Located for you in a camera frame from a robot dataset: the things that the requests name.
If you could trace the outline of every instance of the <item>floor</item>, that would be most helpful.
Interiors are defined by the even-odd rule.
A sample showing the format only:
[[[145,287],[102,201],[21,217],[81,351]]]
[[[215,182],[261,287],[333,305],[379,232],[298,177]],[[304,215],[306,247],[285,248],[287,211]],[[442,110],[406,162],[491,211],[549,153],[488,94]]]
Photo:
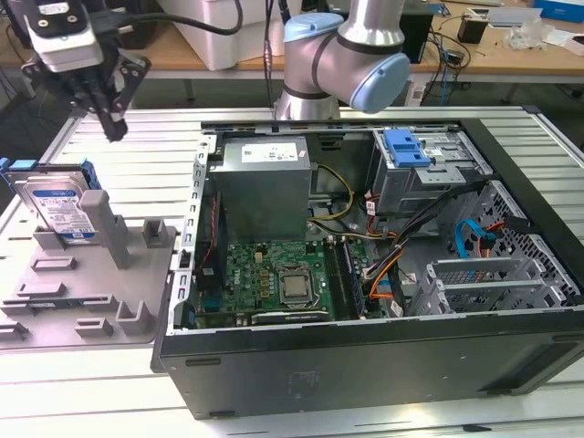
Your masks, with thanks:
[[[282,85],[282,81],[274,82],[276,96],[279,96]],[[472,84],[467,90],[457,89],[449,105],[501,105],[509,88],[507,84]],[[142,85],[134,102],[136,108],[256,108],[266,105],[266,87],[259,80],[194,82],[194,91],[195,100],[189,102],[180,80],[151,80]],[[435,87],[434,92],[438,94],[439,91],[439,87]],[[395,105],[400,106],[404,99],[405,93],[402,93]],[[425,105],[435,106],[439,102],[439,97],[429,96]],[[584,145],[584,99],[571,99],[554,85],[522,85],[510,104],[536,105],[574,143]],[[39,90],[35,99],[0,118],[0,157],[11,160],[39,158],[67,116],[68,111],[61,104],[44,90]],[[11,198],[6,184],[0,181],[0,212]]]

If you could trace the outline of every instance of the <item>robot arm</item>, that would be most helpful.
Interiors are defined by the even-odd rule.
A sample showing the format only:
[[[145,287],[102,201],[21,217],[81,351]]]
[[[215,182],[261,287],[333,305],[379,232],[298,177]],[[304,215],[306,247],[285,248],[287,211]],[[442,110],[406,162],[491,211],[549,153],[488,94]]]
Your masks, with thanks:
[[[23,73],[72,108],[95,114],[108,140],[121,140],[124,111],[151,66],[121,50],[124,14],[102,0],[10,0],[8,7],[35,50]]]
[[[401,53],[403,3],[352,0],[344,24],[336,14],[292,17],[276,118],[337,119],[339,100],[366,113],[391,105],[410,74],[410,61]]]

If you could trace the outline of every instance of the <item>aluminum extrusion table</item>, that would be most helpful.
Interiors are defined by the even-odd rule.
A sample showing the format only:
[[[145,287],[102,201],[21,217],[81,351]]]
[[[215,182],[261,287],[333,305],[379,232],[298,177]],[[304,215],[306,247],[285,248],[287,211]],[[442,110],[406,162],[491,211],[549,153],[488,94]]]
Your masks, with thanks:
[[[367,117],[354,111],[342,116]],[[584,243],[584,157],[542,115],[519,107],[469,107],[390,109],[376,117],[480,119]],[[127,114],[130,133],[124,141],[108,143],[96,121],[72,118],[43,160],[93,161],[112,210],[130,226],[153,215],[180,226],[194,160],[190,139],[201,122],[268,119],[265,109],[136,110]],[[12,293],[36,244],[30,219],[18,199],[0,217],[2,296]],[[192,417],[168,376],[151,372],[150,360],[151,346],[0,354],[0,431],[3,436],[100,438],[463,436],[464,425],[473,424],[492,428],[489,436],[495,437],[584,435],[584,360],[527,396],[204,422]]]

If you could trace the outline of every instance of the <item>cpu socket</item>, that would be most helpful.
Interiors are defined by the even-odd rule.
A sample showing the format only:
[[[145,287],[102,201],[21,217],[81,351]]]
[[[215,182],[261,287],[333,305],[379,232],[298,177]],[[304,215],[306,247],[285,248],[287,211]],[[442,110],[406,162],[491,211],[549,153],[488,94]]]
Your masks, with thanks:
[[[280,301],[289,308],[302,308],[312,302],[310,271],[280,271],[278,273]]]

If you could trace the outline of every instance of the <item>motherboard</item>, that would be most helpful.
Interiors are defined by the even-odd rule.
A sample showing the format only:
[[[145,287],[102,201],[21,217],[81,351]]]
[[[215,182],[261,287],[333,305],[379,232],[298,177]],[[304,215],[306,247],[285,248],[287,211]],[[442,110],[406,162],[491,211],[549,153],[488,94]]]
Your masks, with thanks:
[[[290,314],[311,320],[344,318],[340,301],[350,301],[356,313],[363,311],[357,278],[368,264],[359,239],[231,244],[225,287],[221,294],[202,297],[199,316],[207,316],[207,327],[216,319],[213,314],[225,316],[222,324],[228,326],[282,323]]]

